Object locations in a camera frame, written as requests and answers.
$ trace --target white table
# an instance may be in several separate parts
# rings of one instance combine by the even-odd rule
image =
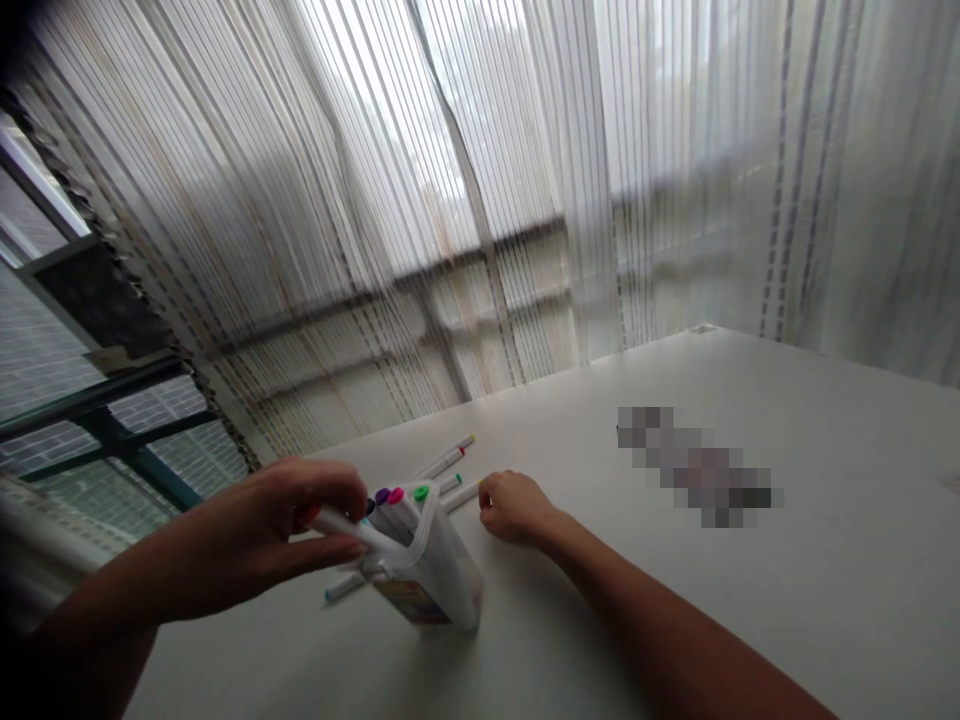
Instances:
[[[772,469],[785,507],[703,529],[631,467],[619,406]],[[842,717],[960,711],[960,393],[746,335],[683,333],[330,448],[371,488],[462,435],[456,470],[512,468]],[[130,717],[630,717],[642,698],[572,585],[535,552],[453,522],[485,579],[476,637],[421,639],[324,571],[165,627]]]

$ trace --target sheer curtain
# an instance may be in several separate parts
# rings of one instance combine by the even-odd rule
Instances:
[[[13,91],[267,462],[703,322],[960,384],[957,21],[77,0]]]

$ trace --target plastic container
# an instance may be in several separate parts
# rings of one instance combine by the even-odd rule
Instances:
[[[412,494],[424,484],[401,487]],[[420,630],[473,633],[480,625],[483,579],[440,505],[439,487],[426,485],[430,491],[410,546],[365,556],[360,572]]]

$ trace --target white marker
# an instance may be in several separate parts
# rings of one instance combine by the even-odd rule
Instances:
[[[403,550],[403,545],[391,540],[372,526],[352,523],[341,513],[326,505],[320,508],[317,517],[310,523],[310,527],[324,535],[336,533],[352,535],[371,550],[378,552],[401,552]]]
[[[403,488],[396,488],[390,493],[387,504],[393,508],[393,512],[399,518],[404,527],[410,531],[410,536],[417,534],[417,527],[420,525],[420,513],[417,512],[417,506],[413,504]]]
[[[396,537],[400,539],[400,542],[409,546],[410,538],[413,537],[413,533],[407,530],[407,524],[400,519],[400,517],[397,515],[396,508],[390,504],[390,498],[393,497],[393,493],[396,491],[396,489],[390,491],[390,495],[387,496],[387,500],[377,507],[377,511],[383,513],[383,516],[391,525],[393,525],[394,533],[396,534]]]
[[[432,463],[427,465],[423,470],[417,473],[417,477],[424,478],[426,480],[433,480],[437,475],[442,473],[448,467],[453,465],[457,460],[463,457],[463,449],[456,447],[453,450],[448,450],[443,455],[438,457]]]
[[[437,487],[440,488],[440,493],[443,494],[447,490],[453,490],[455,487],[459,487],[462,484],[463,478],[460,477],[460,473],[454,473],[450,477],[446,477],[438,482]]]
[[[407,543],[410,540],[410,533],[407,532],[407,526],[400,522],[392,509],[385,507],[390,498],[390,488],[381,488],[373,496],[377,509],[373,511],[373,526],[388,537],[392,537],[399,543]]]
[[[468,445],[473,445],[475,441],[476,441],[476,438],[473,436],[473,433],[470,433],[465,438],[463,438],[463,440],[458,442],[456,446],[459,448],[465,448]]]
[[[413,501],[417,504],[417,512],[423,515],[423,506],[427,502],[427,495],[430,494],[429,485],[421,485],[413,491]]]
[[[448,493],[440,500],[440,506],[450,512],[454,508],[458,508],[463,505],[467,500],[476,496],[480,492],[480,482],[470,483],[469,485],[464,485],[459,490],[454,490],[451,493]]]
[[[351,590],[355,590],[365,583],[366,580],[363,579],[363,575],[353,572],[324,590],[323,597],[327,602],[333,602],[337,598],[343,597]]]

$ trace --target label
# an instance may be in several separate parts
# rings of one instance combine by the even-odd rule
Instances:
[[[450,618],[444,615],[433,598],[418,582],[375,582],[373,586],[414,625],[449,625]]]

